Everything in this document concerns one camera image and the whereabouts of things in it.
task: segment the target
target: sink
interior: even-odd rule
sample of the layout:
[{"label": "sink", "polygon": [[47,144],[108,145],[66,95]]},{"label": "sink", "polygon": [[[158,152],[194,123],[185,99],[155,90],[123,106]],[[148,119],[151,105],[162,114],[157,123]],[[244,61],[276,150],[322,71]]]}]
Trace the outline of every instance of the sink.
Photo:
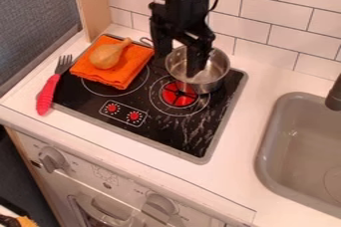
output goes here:
[{"label": "sink", "polygon": [[317,96],[281,97],[255,170],[272,192],[341,218],[341,113],[327,109]]}]

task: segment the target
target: orange towel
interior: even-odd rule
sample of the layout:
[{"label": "orange towel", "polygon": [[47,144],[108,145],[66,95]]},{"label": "orange towel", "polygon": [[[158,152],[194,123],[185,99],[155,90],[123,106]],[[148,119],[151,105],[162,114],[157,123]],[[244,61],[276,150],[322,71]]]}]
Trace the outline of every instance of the orange towel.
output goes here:
[{"label": "orange towel", "polygon": [[86,80],[100,82],[113,86],[119,90],[126,89],[132,80],[138,75],[154,54],[154,50],[131,44],[122,52],[119,62],[108,70],[97,69],[89,61],[89,56],[96,48],[107,44],[117,44],[121,40],[108,36],[101,36],[84,54],[79,58],[74,67],[70,69],[71,74]]}]

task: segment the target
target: metal pot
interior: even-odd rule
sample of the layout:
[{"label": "metal pot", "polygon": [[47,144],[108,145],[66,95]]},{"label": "metal pot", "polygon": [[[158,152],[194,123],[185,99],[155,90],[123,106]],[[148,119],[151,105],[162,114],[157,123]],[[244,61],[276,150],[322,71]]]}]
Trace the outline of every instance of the metal pot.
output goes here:
[{"label": "metal pot", "polygon": [[186,50],[186,47],[179,47],[167,55],[166,69],[168,72],[177,80],[184,82],[184,87],[190,85],[199,95],[209,94],[218,90],[230,69],[228,56],[221,50],[214,48],[209,54],[204,70],[193,78],[188,78],[186,76]]}]

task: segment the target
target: red handle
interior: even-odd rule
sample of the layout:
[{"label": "red handle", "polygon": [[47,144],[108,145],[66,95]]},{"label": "red handle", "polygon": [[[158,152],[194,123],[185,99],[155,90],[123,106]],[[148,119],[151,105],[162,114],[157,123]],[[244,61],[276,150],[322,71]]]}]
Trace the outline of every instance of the red handle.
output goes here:
[{"label": "red handle", "polygon": [[52,104],[53,94],[56,86],[61,78],[61,75],[56,74],[52,76],[45,84],[43,90],[37,99],[37,112],[39,115],[44,115]]}]

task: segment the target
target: black stovetop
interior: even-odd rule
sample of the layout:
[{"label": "black stovetop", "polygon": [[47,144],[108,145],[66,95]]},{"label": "black stovetop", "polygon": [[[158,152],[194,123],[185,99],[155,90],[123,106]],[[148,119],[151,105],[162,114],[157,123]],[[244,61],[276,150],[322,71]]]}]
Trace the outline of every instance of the black stovetop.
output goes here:
[{"label": "black stovetop", "polygon": [[243,77],[244,73],[230,70],[218,91],[198,96],[191,88],[180,92],[178,88],[183,86],[168,75],[163,60],[152,59],[124,91],[67,72],[56,89],[54,103],[104,127],[116,126],[151,146],[165,150],[170,146],[203,158],[219,139]]}]

